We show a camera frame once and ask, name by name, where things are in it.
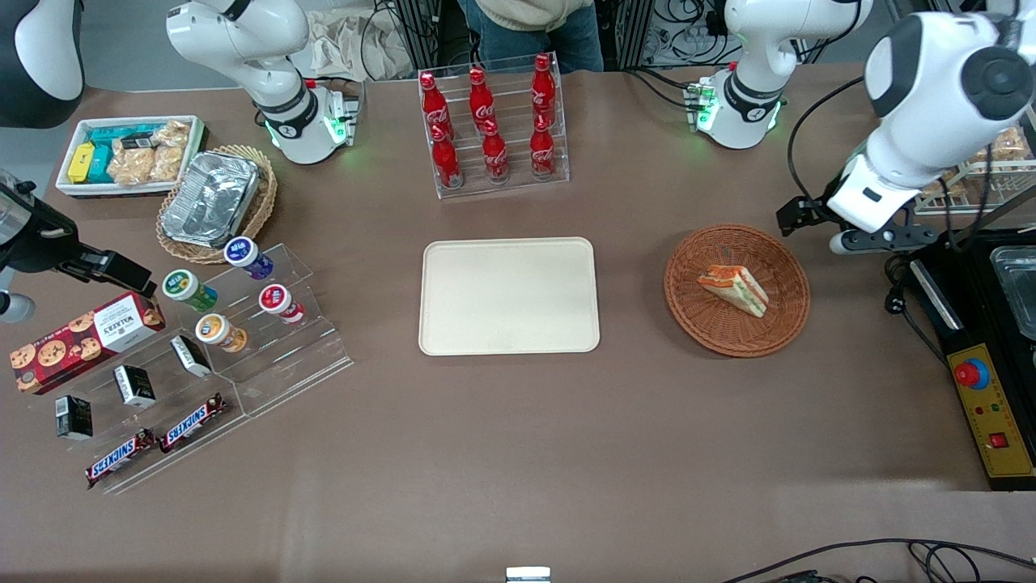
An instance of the blue jeans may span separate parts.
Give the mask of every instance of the blue jeans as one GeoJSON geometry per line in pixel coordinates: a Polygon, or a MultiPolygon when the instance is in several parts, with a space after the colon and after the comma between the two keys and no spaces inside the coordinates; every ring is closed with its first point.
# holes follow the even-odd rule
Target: blue jeans
{"type": "Polygon", "coordinates": [[[467,27],[479,35],[479,57],[483,60],[557,52],[562,72],[604,70],[601,39],[597,35],[597,9],[593,4],[571,14],[559,28],[523,32],[494,23],[474,0],[458,0],[467,27]]]}

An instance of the person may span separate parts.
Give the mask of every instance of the person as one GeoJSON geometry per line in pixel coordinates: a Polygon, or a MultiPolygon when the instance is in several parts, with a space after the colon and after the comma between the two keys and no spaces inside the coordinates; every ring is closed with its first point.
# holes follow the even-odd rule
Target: person
{"type": "Polygon", "coordinates": [[[594,0],[458,2],[483,61],[553,50],[562,72],[604,70],[594,0]]]}

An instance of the acrylic bottle rack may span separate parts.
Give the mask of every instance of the acrylic bottle rack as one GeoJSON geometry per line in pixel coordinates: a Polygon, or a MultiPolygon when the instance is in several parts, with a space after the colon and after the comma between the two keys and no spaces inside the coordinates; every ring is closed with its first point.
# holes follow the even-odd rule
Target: acrylic bottle rack
{"type": "MultiPolygon", "coordinates": [[[[436,85],[447,98],[450,120],[457,134],[453,141],[457,149],[457,159],[464,174],[464,184],[457,188],[447,188],[435,173],[432,161],[432,181],[439,198],[454,198],[476,194],[490,194],[516,187],[547,182],[567,181],[570,177],[569,148],[565,126],[565,107],[562,98],[562,76],[557,68],[557,57],[550,53],[550,74],[554,77],[556,96],[554,98],[556,122],[550,128],[554,138],[554,173],[549,179],[538,181],[533,176],[529,158],[529,139],[533,137],[533,74],[536,70],[535,55],[484,61],[486,86],[493,92],[496,121],[500,126],[500,137],[508,144],[508,163],[511,177],[502,184],[494,184],[486,176],[486,164],[482,154],[482,138],[474,128],[468,95],[471,84],[468,76],[455,75],[457,67],[442,66],[426,68],[435,76],[436,85]]],[[[421,87],[418,87],[418,107],[421,107],[421,87]]],[[[432,137],[425,123],[428,141],[428,155],[432,155],[432,137]]]]}
{"type": "MultiPolygon", "coordinates": [[[[105,493],[124,492],[212,443],[231,428],[271,411],[352,365],[338,330],[317,305],[308,281],[313,271],[284,244],[265,254],[275,267],[272,274],[264,280],[256,281],[243,269],[231,268],[206,282],[219,294],[217,305],[209,312],[223,315],[233,326],[248,332],[248,345],[240,352],[230,354],[202,345],[195,339],[194,327],[203,315],[163,297],[160,304],[166,319],[164,330],[83,377],[46,396],[31,398],[34,403],[30,409],[47,410],[51,415],[54,400],[65,395],[90,403],[93,437],[68,442],[68,450],[81,457],[85,469],[141,428],[152,430],[161,438],[214,393],[223,397],[227,408],[178,447],[163,454],[155,445],[139,453],[102,479],[97,489],[105,493]],[[306,310],[301,322],[284,324],[280,318],[259,309],[260,290],[270,283],[280,283],[291,290],[292,298],[306,310]],[[212,375],[198,378],[180,366],[169,344],[176,336],[203,347],[212,375]],[[154,405],[147,409],[123,405],[112,374],[122,365],[147,371],[154,389],[154,405]]],[[[86,487],[82,472],[69,479],[80,480],[86,487]]]]}

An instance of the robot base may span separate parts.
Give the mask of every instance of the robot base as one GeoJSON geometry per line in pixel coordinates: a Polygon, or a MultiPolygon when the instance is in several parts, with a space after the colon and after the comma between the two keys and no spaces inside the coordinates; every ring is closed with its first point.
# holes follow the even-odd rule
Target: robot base
{"type": "Polygon", "coordinates": [[[758,111],[759,117],[755,121],[745,121],[741,112],[733,108],[727,95],[724,85],[731,71],[720,70],[712,77],[701,79],[699,95],[703,95],[707,89],[711,89],[712,98],[692,99],[704,109],[697,112],[690,112],[688,116],[693,116],[694,128],[711,137],[716,143],[731,149],[746,149],[762,141],[762,137],[773,127],[780,107],[774,107],[769,112],[759,108],[749,112],[758,111]]]}
{"type": "Polygon", "coordinates": [[[274,139],[274,145],[295,164],[316,164],[325,159],[336,149],[346,145],[349,136],[347,124],[340,121],[333,113],[334,93],[326,87],[311,90],[317,97],[317,115],[303,128],[298,137],[289,139],[278,136],[269,124],[266,124],[274,139]]]}

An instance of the blue lid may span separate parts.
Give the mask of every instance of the blue lid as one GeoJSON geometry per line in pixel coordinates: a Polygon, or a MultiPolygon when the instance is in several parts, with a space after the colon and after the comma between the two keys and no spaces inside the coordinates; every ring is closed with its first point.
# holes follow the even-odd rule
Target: blue lid
{"type": "Polygon", "coordinates": [[[235,267],[251,264],[258,255],[255,241],[248,236],[235,236],[223,249],[223,256],[235,267]]]}

